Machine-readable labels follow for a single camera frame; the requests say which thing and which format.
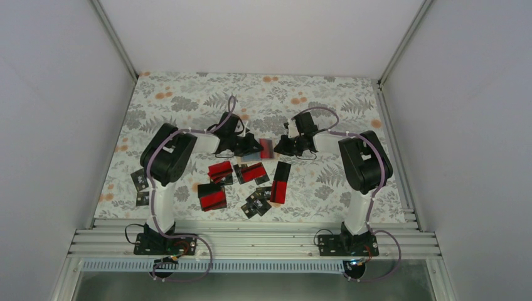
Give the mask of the beige leather card holder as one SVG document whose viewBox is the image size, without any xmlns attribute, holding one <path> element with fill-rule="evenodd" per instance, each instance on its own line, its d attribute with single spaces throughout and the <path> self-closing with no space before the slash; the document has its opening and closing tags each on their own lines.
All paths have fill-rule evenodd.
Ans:
<svg viewBox="0 0 532 301">
<path fill-rule="evenodd" d="M 274 152 L 274 141 L 272 139 L 259 139 L 262 150 L 253 154 L 248 154 L 240 159 L 240 162 L 267 161 L 276 159 Z"/>
</svg>

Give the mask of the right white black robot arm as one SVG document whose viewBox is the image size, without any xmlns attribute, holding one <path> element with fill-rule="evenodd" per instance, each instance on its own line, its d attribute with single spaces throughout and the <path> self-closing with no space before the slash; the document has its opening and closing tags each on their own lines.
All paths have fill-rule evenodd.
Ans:
<svg viewBox="0 0 532 301">
<path fill-rule="evenodd" d="M 341 225 L 339 245 L 345 254 L 355 255 L 364 245 L 371 244 L 370 216 L 374 198 L 393 175 L 386 151 L 372 130 L 357 134 L 336 131 L 332 126 L 319 129 L 309 109 L 295 115 L 285 127 L 292 124 L 298 135 L 282 135 L 274 147 L 276 153 L 292 157 L 305 151 L 323 152 L 337 155 L 342 160 L 346 181 L 353 192 L 348 215 Z"/>
</svg>

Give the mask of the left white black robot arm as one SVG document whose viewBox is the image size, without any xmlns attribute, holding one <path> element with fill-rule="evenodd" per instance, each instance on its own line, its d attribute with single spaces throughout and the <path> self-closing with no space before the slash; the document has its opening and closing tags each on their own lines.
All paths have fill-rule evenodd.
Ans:
<svg viewBox="0 0 532 301">
<path fill-rule="evenodd" d="M 240 118 L 225 112 L 221 120 L 204 130 L 179 129 L 165 123 L 156 132 L 141 155 L 140 163 L 149 182 L 150 217 L 146 226 L 155 231 L 149 240 L 158 253 L 165 254 L 174 247 L 173 213 L 175 184 L 184 174 L 195 153 L 218 155 L 230 151 L 236 157 L 258 154 L 263 146 L 247 129 L 237 131 Z"/>
</svg>

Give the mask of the black card by left arm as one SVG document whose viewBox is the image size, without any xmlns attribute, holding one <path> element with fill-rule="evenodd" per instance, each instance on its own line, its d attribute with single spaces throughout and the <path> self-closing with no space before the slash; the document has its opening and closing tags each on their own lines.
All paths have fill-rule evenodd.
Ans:
<svg viewBox="0 0 532 301">
<path fill-rule="evenodd" d="M 136 194 L 136 206 L 148 206 L 150 201 L 150 192 L 149 191 L 139 191 Z"/>
</svg>

